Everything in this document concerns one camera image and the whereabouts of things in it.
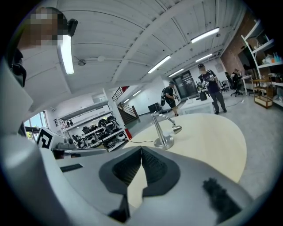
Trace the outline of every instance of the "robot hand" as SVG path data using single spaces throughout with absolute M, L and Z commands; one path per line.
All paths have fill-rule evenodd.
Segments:
M 214 81 L 213 75 L 209 76 L 209 80 L 212 81 L 212 82 Z

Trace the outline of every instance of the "white ceiling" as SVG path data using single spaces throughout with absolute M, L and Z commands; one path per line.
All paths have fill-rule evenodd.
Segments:
M 49 0 L 67 19 L 78 20 L 72 37 L 74 71 L 66 75 L 56 46 L 23 51 L 26 91 L 38 112 L 65 99 L 101 90 L 150 82 L 195 65 L 228 45 L 242 20 L 239 0 Z M 215 27 L 212 35 L 192 44 L 191 39 Z M 171 59 L 151 74 L 147 71 L 167 55 Z M 104 56 L 103 62 L 97 58 Z

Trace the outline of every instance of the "metal stand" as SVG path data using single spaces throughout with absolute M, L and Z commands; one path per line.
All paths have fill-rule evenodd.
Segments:
M 159 123 L 156 119 L 156 116 L 161 116 L 161 117 L 164 117 L 164 118 L 168 119 L 169 121 L 171 121 L 173 123 L 172 128 L 173 128 L 173 131 L 174 131 L 175 134 L 180 132 L 182 130 L 182 127 L 179 126 L 179 125 L 176 125 L 174 120 L 172 120 L 171 118 L 169 118 L 165 115 L 157 114 L 157 113 L 152 114 L 153 122 L 154 122 L 156 131 L 157 131 L 157 134 L 158 134 L 158 137 L 159 137 L 154 141 L 154 146 L 161 148 L 163 150 L 167 150 L 167 149 L 169 149 L 173 146 L 174 138 L 172 136 L 164 136 L 163 135 L 162 129 L 161 129 L 161 127 L 160 127 L 160 125 L 159 125 Z

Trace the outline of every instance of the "table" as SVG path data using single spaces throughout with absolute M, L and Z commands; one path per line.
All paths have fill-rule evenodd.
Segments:
M 166 151 L 184 155 L 203 161 L 216 170 L 238 182 L 244 171 L 247 148 L 241 130 L 231 120 L 214 114 L 188 114 L 173 118 L 176 124 L 183 127 L 174 137 L 174 145 Z M 172 130 L 168 120 L 160 122 L 164 133 Z M 131 141 L 154 141 L 158 137 L 155 126 L 152 125 Z M 152 142 L 132 143 L 126 147 L 154 147 Z M 128 201 L 138 208 L 142 203 L 142 190 L 147 186 L 145 172 L 142 167 L 128 187 Z
M 180 109 L 183 115 L 192 113 L 214 114 L 212 103 L 213 99 L 210 96 L 207 96 L 207 99 L 204 101 L 196 100 L 196 98 L 193 98 L 187 100 L 186 103 Z
M 241 78 L 241 80 L 243 80 L 243 83 L 244 83 L 244 88 L 245 88 L 246 96 L 248 95 L 248 92 L 247 92 L 247 87 L 246 87 L 245 79 L 249 79 L 249 78 L 252 78 L 252 75 L 247 75 L 247 76 L 244 76 L 244 77 Z

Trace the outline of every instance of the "round wooden table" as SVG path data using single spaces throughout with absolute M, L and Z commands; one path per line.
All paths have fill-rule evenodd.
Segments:
M 188 114 L 172 118 L 176 124 L 182 126 L 182 131 L 174 135 L 172 123 L 168 120 L 160 122 L 163 133 L 167 136 L 172 133 L 174 145 L 166 150 L 203 161 L 216 170 L 238 182 L 244 171 L 247 148 L 241 130 L 231 120 L 214 114 Z M 152 125 L 131 141 L 155 141 L 158 138 L 155 126 Z M 132 143 L 126 147 L 149 146 L 153 142 Z M 145 173 L 140 167 L 132 183 L 128 187 L 128 200 L 131 205 L 138 207 L 142 199 L 137 192 L 147 186 Z

